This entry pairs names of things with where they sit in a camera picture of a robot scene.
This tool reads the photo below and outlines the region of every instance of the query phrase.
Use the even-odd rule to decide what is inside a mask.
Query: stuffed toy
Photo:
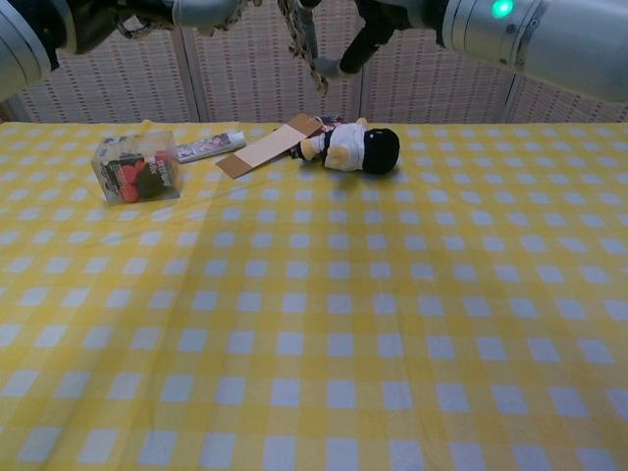
[[[324,134],[327,131],[333,131],[338,126],[346,125],[346,120],[342,116],[339,116],[339,115],[315,116],[314,119],[318,121],[322,126],[319,127],[318,130],[315,131],[314,133],[309,134],[308,137],[314,137],[316,135]],[[303,158],[300,148],[301,146],[299,143],[290,149],[289,154],[293,159]]]
[[[293,155],[308,162],[320,158],[332,170],[384,175],[399,158],[399,138],[389,129],[369,130],[361,118],[301,140]]]

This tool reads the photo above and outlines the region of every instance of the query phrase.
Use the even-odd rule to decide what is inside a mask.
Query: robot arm
[[[601,101],[628,102],[626,0],[355,1],[364,28],[342,58],[315,60],[330,79],[358,72],[391,29],[422,28],[434,30],[446,49],[521,76]]]
[[[0,101],[58,68],[57,50],[88,52],[132,16],[211,33],[236,21],[247,1],[0,0]],[[422,28],[435,31],[446,49],[595,99],[628,102],[626,0],[355,0],[365,25],[336,60],[318,54],[312,10],[321,0],[295,1],[307,51],[329,78],[359,72],[395,30]]]
[[[95,49],[132,16],[160,28],[225,28],[246,0],[0,0],[0,102]]]

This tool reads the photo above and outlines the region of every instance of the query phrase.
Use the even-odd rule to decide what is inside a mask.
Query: white lattice panel
[[[190,121],[171,35],[131,41],[114,32],[89,54],[60,57],[61,68],[22,99],[38,123]]]
[[[431,31],[396,32],[371,60],[363,107],[383,123],[492,123],[512,75],[445,51]]]
[[[315,11],[319,51],[340,56],[356,33],[351,2],[323,2]],[[288,52],[289,36],[276,2],[249,6],[235,27],[196,35],[199,69],[211,121],[284,122],[297,113],[357,116],[359,78],[316,91],[307,65]]]
[[[628,121],[628,105],[601,103],[528,78],[520,80],[510,123],[612,123]]]

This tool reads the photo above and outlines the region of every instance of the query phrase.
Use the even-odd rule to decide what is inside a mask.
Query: brown cardboard
[[[321,126],[321,122],[307,115],[297,115],[279,129],[230,154],[216,165],[232,179],[237,179],[286,152]]]

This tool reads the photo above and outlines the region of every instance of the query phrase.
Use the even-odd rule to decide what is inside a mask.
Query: black hat
[[[399,137],[388,129],[364,133],[364,162],[367,174],[384,175],[390,172],[399,158]]]

